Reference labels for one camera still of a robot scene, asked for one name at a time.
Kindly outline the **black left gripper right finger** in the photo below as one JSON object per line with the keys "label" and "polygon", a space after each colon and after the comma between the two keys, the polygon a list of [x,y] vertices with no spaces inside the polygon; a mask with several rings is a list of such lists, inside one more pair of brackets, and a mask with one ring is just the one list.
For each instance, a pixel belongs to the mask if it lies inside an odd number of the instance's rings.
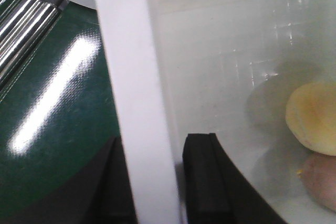
{"label": "black left gripper right finger", "polygon": [[183,166],[189,223],[285,223],[234,165],[216,134],[188,134]]}

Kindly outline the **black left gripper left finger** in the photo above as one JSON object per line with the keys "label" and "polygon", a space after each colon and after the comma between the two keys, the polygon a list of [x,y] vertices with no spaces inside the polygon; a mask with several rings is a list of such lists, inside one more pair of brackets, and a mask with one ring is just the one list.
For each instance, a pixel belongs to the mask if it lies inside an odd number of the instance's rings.
{"label": "black left gripper left finger", "polygon": [[110,138],[62,186],[2,223],[136,223],[121,137]]}

